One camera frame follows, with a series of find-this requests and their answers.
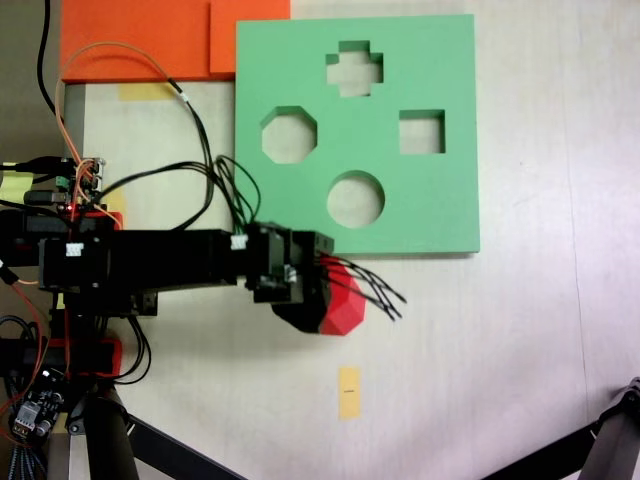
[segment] yellow tape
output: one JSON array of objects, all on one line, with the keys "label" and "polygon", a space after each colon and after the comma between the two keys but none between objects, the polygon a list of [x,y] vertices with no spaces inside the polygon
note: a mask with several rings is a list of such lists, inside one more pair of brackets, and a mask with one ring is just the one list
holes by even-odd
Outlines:
[{"label": "yellow tape", "polygon": [[360,369],[341,367],[339,377],[340,418],[357,418],[360,416]]},{"label": "yellow tape", "polygon": [[67,433],[67,427],[65,426],[65,424],[67,423],[67,414],[66,413],[61,413],[60,415],[58,415],[58,420],[56,421],[56,424],[53,426],[53,430],[51,431],[51,433]]},{"label": "yellow tape", "polygon": [[176,94],[168,83],[120,83],[118,98],[121,102],[171,100]]},{"label": "yellow tape", "polygon": [[122,214],[122,224],[126,224],[127,220],[127,199],[122,190],[114,190],[104,197],[104,203],[109,207],[110,212],[118,212]]},{"label": "yellow tape", "polygon": [[31,190],[33,173],[5,171],[0,184],[0,200],[13,203],[24,203],[24,194]]}]

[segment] black stand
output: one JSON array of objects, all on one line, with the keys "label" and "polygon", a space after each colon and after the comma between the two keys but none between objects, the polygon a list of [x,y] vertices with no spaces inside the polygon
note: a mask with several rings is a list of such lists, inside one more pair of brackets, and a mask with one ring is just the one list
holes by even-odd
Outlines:
[{"label": "black stand", "polygon": [[223,465],[130,417],[113,385],[88,393],[67,424],[87,436],[92,480],[139,480],[134,458],[176,480],[246,480]]},{"label": "black stand", "polygon": [[597,422],[489,475],[484,480],[579,480],[633,478],[640,452],[640,377],[611,402]]}]

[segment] white table surface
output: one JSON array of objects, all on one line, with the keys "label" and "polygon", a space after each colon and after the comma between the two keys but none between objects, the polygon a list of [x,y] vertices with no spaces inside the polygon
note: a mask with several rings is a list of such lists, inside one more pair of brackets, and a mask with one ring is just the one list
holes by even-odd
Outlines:
[{"label": "white table surface", "polygon": [[[292,9],[475,15],[482,250],[363,261],[409,304],[395,324],[369,308],[346,338],[301,334],[242,288],[162,294],[143,321],[153,368],[120,389],[127,408],[249,479],[476,479],[594,420],[640,373],[640,3]],[[233,154],[233,85],[184,88],[213,151]],[[175,101],[91,85],[84,122],[107,183],[201,158]],[[197,210],[203,180],[168,174],[124,195],[128,228],[168,228]],[[217,198],[198,226],[227,218]],[[361,368],[360,418],[338,418],[341,366]]]}]

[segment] orange wire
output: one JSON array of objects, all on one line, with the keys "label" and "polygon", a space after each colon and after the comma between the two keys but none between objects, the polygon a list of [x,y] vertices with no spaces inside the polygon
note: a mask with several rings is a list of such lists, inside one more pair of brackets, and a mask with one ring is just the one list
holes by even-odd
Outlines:
[{"label": "orange wire", "polygon": [[[82,177],[86,176],[86,174],[89,173],[89,172],[86,171],[86,168],[88,167],[88,164],[90,162],[93,162],[93,161],[94,160],[92,158],[88,158],[86,160],[83,160],[82,162],[80,162],[80,165],[78,165],[78,167],[76,168],[76,184],[75,184],[74,189],[73,189],[73,199],[72,199],[72,203],[71,203],[71,205],[72,205],[72,208],[71,208],[71,222],[73,222],[73,220],[75,218],[76,205],[78,203],[78,196],[81,196],[86,202],[90,202],[91,201],[89,199],[89,197],[87,197],[87,195],[82,191],[80,183],[82,182]],[[115,215],[112,215],[110,212],[106,211],[100,205],[94,205],[93,208],[98,210],[99,212],[102,212],[107,217],[111,218],[116,223],[116,225],[118,225],[118,227],[120,227],[120,230],[124,230],[124,225],[122,225],[122,222],[120,221],[120,219],[118,219],[118,217],[116,217]]]},{"label": "orange wire", "polygon": [[95,43],[90,43],[89,45],[86,45],[78,50],[76,50],[70,57],[69,59],[65,62],[65,64],[62,66],[62,68],[60,69],[60,73],[58,74],[58,81],[56,82],[56,91],[55,91],[55,95],[54,95],[54,101],[53,101],[53,105],[55,107],[55,112],[56,112],[56,122],[58,123],[58,128],[60,129],[60,133],[62,133],[62,136],[64,137],[64,141],[67,144],[67,146],[69,147],[69,150],[71,151],[71,155],[73,156],[74,160],[76,161],[77,164],[80,164],[82,162],[82,159],[80,157],[80,154],[78,153],[78,149],[76,148],[75,144],[73,143],[73,140],[71,138],[71,135],[69,134],[69,132],[67,131],[67,129],[64,126],[64,123],[62,122],[62,116],[60,114],[60,97],[62,95],[61,91],[62,91],[62,78],[64,77],[65,73],[67,73],[67,70],[69,69],[69,67],[71,67],[71,65],[73,64],[73,62],[75,62],[78,57],[80,57],[83,53],[92,50],[94,48],[100,48],[100,47],[118,47],[118,48],[124,48],[127,50],[131,50],[133,52],[138,53],[139,55],[142,55],[144,58],[146,58],[157,70],[158,72],[160,72],[162,74],[162,76],[169,80],[169,74],[160,66],[160,64],[151,56],[149,55],[147,52],[145,52],[144,50],[138,48],[138,47],[134,47],[133,45],[130,45],[128,43],[124,43],[124,42],[95,42]]},{"label": "orange wire", "polygon": [[[36,356],[36,362],[33,367],[33,373],[31,374],[31,380],[29,381],[29,384],[22,392],[18,393],[17,395],[14,395],[12,398],[7,400],[2,406],[0,406],[0,418],[4,416],[5,412],[9,409],[11,405],[15,404],[17,401],[19,401],[22,397],[24,397],[27,394],[27,392],[29,391],[33,383],[36,381],[38,372],[40,371],[40,368],[42,368],[42,364],[44,363],[44,357],[47,353],[47,348],[48,348],[48,345],[45,346],[44,349],[42,348],[42,337],[43,337],[42,332],[43,332],[44,326],[41,322],[40,315],[38,314],[38,309],[31,302],[29,297],[25,295],[25,293],[22,291],[22,289],[18,285],[14,283],[13,285],[11,285],[11,288],[25,303],[25,305],[29,309],[29,312],[33,316],[33,319],[36,322],[36,329],[38,330],[38,354]],[[0,435],[2,435],[3,437],[5,437],[7,440],[9,440],[11,443],[15,445],[19,445],[22,447],[29,447],[29,445],[23,444],[15,440],[1,426],[0,426]]]},{"label": "orange wire", "polygon": [[[60,130],[60,133],[62,134],[62,137],[64,138],[64,141],[67,144],[67,147],[69,147],[69,150],[71,151],[71,156],[73,157],[73,159],[75,160],[76,164],[78,165],[78,169],[82,165],[83,160],[80,157],[80,153],[78,152],[78,149],[76,148],[75,143],[73,142],[73,139],[71,138],[71,135],[69,134],[69,132],[67,131],[67,129],[64,126],[64,123],[62,121],[62,115],[60,113],[60,97],[62,95],[61,94],[61,90],[62,90],[62,85],[63,85],[62,78],[64,77],[64,75],[67,72],[67,70],[69,69],[69,67],[71,67],[73,62],[75,62],[83,53],[85,53],[85,52],[87,52],[89,50],[92,50],[94,48],[100,48],[100,47],[118,47],[118,48],[124,48],[124,49],[127,49],[127,50],[131,50],[133,52],[136,52],[139,55],[142,55],[144,58],[146,58],[158,70],[158,72],[160,72],[162,74],[162,76],[166,80],[170,79],[169,74],[166,72],[166,70],[164,68],[162,68],[160,66],[160,64],[151,55],[149,55],[144,50],[142,50],[142,49],[140,49],[138,47],[135,47],[135,46],[133,46],[131,44],[125,43],[125,42],[95,42],[95,43],[90,43],[89,45],[86,45],[86,46],[76,50],[69,57],[69,59],[65,62],[65,64],[62,66],[62,68],[60,69],[60,73],[58,74],[58,81],[56,82],[56,90],[55,90],[53,104],[54,104],[54,110],[55,110],[55,114],[56,114],[56,122],[58,124],[58,129]],[[80,179],[81,179],[81,177],[79,175],[76,175],[76,185],[80,181]],[[85,198],[85,200],[88,201],[88,199],[86,198],[86,195],[84,195],[84,192],[81,192],[80,195],[83,196]],[[77,200],[77,196],[76,196],[75,191],[74,191],[74,196],[76,197],[76,199],[73,202],[73,206],[72,206],[72,210],[71,210],[71,221],[72,222],[73,222],[73,218],[75,216],[75,208],[76,208],[76,200]],[[116,222],[116,224],[120,227],[121,230],[124,228],[124,226],[122,225],[122,222],[117,217],[115,217],[111,213],[107,212],[106,210],[104,210],[99,205],[94,205],[94,208],[96,210],[98,210],[99,212],[102,212],[105,215],[107,215],[108,217],[110,217],[114,222]]]}]

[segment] orange foam board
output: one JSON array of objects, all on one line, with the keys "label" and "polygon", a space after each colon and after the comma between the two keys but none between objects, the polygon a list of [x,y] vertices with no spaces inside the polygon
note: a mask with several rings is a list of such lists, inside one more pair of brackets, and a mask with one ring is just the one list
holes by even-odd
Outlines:
[{"label": "orange foam board", "polygon": [[[289,0],[63,0],[60,65],[85,45],[117,41],[145,50],[176,80],[229,80],[235,22],[289,15]],[[118,47],[86,52],[64,76],[69,83],[159,79],[146,60]]]},{"label": "orange foam board", "polygon": [[236,74],[236,22],[240,20],[282,20],[291,17],[289,0],[213,0],[209,70],[221,80]]}]

